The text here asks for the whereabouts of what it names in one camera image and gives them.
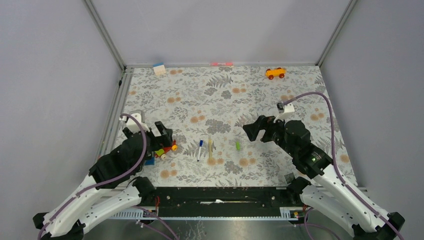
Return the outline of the white pen with blue tip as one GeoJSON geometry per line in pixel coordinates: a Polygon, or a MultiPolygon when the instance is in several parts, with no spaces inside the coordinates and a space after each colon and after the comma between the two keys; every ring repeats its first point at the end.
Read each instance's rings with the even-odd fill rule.
{"type": "Polygon", "coordinates": [[[199,145],[199,147],[198,147],[198,151],[197,151],[197,156],[196,156],[196,160],[197,160],[197,162],[199,162],[199,161],[201,160],[201,156],[202,156],[202,148],[203,148],[203,146],[202,146],[202,145],[199,145]]]}

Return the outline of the olive yellow marker pen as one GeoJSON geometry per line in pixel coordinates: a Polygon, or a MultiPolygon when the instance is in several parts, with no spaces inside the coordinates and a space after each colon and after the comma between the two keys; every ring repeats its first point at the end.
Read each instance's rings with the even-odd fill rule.
{"type": "Polygon", "coordinates": [[[208,160],[210,161],[213,158],[213,141],[209,136],[208,138],[208,160]]]}

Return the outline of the pink marker pen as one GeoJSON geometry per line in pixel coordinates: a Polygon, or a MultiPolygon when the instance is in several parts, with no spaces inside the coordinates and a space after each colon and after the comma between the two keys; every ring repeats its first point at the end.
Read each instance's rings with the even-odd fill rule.
{"type": "Polygon", "coordinates": [[[233,63],[232,62],[212,62],[209,65],[213,67],[232,67],[233,63]]]}

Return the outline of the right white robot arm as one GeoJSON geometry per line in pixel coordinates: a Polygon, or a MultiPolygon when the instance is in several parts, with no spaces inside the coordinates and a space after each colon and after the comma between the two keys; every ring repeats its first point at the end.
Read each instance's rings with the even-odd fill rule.
{"type": "Polygon", "coordinates": [[[292,158],[298,171],[288,185],[287,201],[304,203],[336,222],[355,240],[393,240],[405,223],[398,212],[388,212],[370,200],[335,169],[332,158],[311,142],[311,133],[300,120],[276,120],[261,115],[243,125],[250,141],[264,131],[261,142],[274,142],[292,158]]]}

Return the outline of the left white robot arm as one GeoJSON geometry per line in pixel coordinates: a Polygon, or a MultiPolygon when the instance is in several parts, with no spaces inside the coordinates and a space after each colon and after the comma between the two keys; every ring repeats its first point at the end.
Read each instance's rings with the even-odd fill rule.
{"type": "Polygon", "coordinates": [[[160,135],[141,124],[125,127],[126,139],[101,156],[83,181],[63,203],[50,212],[37,213],[33,223],[39,240],[81,240],[112,215],[157,200],[147,177],[136,176],[156,151],[175,144],[173,130],[156,121],[160,135]]]}

